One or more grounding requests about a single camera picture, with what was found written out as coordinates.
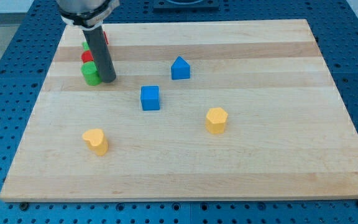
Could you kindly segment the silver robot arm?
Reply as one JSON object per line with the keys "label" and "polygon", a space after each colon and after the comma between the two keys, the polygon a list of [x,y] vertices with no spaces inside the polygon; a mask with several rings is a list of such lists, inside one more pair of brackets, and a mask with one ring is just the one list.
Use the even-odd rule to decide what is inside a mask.
{"label": "silver robot arm", "polygon": [[120,0],[56,0],[63,22],[82,30],[93,30],[120,6]]}

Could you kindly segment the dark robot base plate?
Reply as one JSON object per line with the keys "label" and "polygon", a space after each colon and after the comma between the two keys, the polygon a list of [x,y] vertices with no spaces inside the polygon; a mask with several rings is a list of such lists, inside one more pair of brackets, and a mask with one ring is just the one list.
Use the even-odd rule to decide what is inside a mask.
{"label": "dark robot base plate", "polygon": [[153,0],[154,11],[218,8],[219,0]]}

